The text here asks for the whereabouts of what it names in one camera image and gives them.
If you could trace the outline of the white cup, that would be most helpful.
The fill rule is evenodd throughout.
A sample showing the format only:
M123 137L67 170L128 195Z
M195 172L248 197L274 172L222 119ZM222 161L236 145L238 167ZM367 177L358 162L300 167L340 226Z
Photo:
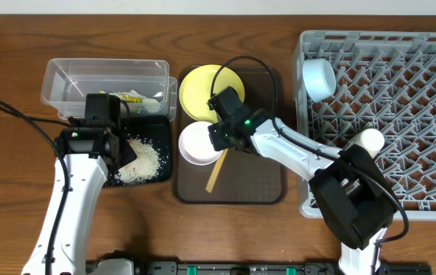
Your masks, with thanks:
M361 131L350 141L365 149L372 158L382 150L385 144L383 134L375 128L368 128Z

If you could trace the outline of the green orange snack wrapper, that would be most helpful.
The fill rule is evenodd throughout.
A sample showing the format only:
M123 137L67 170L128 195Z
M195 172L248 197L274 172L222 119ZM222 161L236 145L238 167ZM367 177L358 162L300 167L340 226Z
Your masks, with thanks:
M137 92L131 90L130 92L110 92L109 95L113 95L118 97L121 101L129 102L129 103L142 103L144 97L139 95Z

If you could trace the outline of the pile of rice grains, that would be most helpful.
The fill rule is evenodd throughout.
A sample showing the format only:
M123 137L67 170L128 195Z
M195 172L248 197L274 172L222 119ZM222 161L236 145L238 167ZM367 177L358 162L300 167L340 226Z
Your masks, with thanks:
M132 138L129 144L137 158L123 166L115 178L123 184L140 184L156 178L160 168L160 155L152 147L152 143L144 143L140 139Z

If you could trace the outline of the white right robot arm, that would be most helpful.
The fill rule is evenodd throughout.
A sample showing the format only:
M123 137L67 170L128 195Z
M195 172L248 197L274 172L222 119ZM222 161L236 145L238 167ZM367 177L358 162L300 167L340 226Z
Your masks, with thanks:
M252 111L232 87L207 102L218 122L208 132L215 150L234 148L275 160L303 178L328 228L342 243L343 274L375 274L386 229L399 202L389 190L374 149L342 150L297 133L267 111Z

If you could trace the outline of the white bowl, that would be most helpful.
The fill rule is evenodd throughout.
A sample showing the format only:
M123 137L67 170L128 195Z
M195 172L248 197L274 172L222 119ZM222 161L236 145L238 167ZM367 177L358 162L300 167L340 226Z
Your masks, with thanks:
M193 122L182 130L179 136L179 151L185 160L205 166L214 163L223 153L215 150L209 137L208 127L212 124L207 121Z

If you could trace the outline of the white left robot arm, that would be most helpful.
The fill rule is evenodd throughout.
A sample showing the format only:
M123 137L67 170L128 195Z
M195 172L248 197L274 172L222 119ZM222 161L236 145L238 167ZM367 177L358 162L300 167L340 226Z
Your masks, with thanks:
M85 114L51 142L55 149L53 192L24 274L84 274L95 206L105 183L137 155L128 143L128 108L117 96L93 93Z

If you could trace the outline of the light blue bowl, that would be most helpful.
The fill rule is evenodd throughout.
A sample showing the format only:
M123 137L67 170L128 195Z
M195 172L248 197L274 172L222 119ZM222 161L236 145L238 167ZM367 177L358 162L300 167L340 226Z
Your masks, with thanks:
M305 60L302 76L305 90L313 102L321 102L334 94L335 74L332 65L326 59Z

